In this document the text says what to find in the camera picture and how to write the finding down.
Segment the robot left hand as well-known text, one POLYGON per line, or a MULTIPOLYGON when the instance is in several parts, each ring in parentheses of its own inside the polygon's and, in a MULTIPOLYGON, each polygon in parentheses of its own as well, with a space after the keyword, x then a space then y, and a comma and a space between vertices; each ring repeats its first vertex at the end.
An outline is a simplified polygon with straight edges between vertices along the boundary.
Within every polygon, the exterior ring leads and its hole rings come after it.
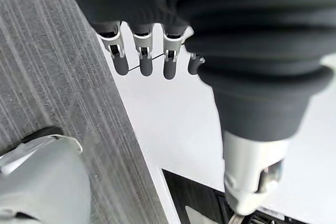
POLYGON ((274 190, 290 138, 313 95, 331 81, 321 58, 335 52, 335 0, 75 0, 127 73, 119 39, 128 23, 141 59, 153 24, 164 32, 164 75, 174 77, 178 39, 196 57, 191 73, 209 85, 218 111, 228 204, 253 213, 274 190))

